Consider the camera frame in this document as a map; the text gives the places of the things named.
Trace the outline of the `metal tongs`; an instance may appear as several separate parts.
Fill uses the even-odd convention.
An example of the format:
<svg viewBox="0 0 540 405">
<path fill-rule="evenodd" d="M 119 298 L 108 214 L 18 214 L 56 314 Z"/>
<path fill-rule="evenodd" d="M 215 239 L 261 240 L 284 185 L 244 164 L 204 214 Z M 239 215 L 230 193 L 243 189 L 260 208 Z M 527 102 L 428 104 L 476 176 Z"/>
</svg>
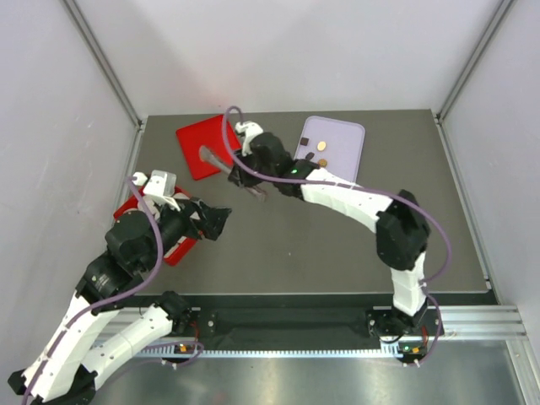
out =
<svg viewBox="0 0 540 405">
<path fill-rule="evenodd" d="M 232 167 L 227 165 L 217 154 L 215 154 L 210 148 L 206 146 L 201 146 L 199 148 L 199 159 L 204 161 L 215 168 L 219 169 L 225 175 L 229 175 L 232 171 Z M 257 201 L 263 203 L 266 201 L 267 193 L 258 186 L 254 187 L 245 187 L 240 186 L 240 189 L 248 192 L 252 195 Z"/>
</svg>

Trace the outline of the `red chocolate box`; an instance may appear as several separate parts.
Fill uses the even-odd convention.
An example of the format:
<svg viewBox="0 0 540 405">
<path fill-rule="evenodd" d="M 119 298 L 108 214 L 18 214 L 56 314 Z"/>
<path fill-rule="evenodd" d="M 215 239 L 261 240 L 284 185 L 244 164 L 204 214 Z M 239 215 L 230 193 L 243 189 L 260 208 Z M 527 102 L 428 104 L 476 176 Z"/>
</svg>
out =
<svg viewBox="0 0 540 405">
<path fill-rule="evenodd" d="M 160 213 L 159 206 L 150 198 L 145 197 L 143 187 L 139 189 L 140 195 L 150 212 L 153 214 L 154 219 L 159 221 Z M 119 219 L 124 213 L 131 211 L 143 211 L 143 205 L 131 195 L 114 213 L 113 218 Z M 165 254 L 163 262 L 168 266 L 173 267 L 179 263 L 179 261 L 197 244 L 197 241 L 193 238 L 182 236 Z"/>
</svg>

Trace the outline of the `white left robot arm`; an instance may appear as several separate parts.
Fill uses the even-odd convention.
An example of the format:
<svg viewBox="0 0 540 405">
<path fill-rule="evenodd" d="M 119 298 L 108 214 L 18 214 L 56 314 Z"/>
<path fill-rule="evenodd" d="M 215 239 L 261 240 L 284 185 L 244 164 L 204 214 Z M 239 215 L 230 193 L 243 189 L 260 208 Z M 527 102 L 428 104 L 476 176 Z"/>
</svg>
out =
<svg viewBox="0 0 540 405">
<path fill-rule="evenodd" d="M 155 277 L 169 251 L 189 240 L 217 240 L 232 210 L 175 195 L 178 208 L 129 198 L 114 214 L 105 252 L 86 268 L 62 322 L 36 361 L 8 378 L 24 404 L 88 404 L 128 360 L 193 323 L 185 298 L 165 291 L 131 325 L 100 345 L 102 330 L 125 308 L 146 279 Z"/>
</svg>

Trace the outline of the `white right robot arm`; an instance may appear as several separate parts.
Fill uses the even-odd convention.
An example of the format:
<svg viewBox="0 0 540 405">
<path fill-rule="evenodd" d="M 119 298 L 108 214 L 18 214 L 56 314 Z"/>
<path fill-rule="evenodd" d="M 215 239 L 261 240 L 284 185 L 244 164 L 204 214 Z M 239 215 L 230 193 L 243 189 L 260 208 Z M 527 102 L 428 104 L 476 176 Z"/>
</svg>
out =
<svg viewBox="0 0 540 405">
<path fill-rule="evenodd" d="M 375 235 L 377 256 L 391 270 L 396 328 L 416 332 L 425 321 L 424 260 L 430 228 L 415 210 L 414 195 L 368 193 L 307 159 L 293 159 L 281 140 L 256 123 L 238 124 L 241 147 L 234 152 L 229 181 L 254 187 L 265 181 L 281 194 L 329 208 L 365 226 Z"/>
</svg>

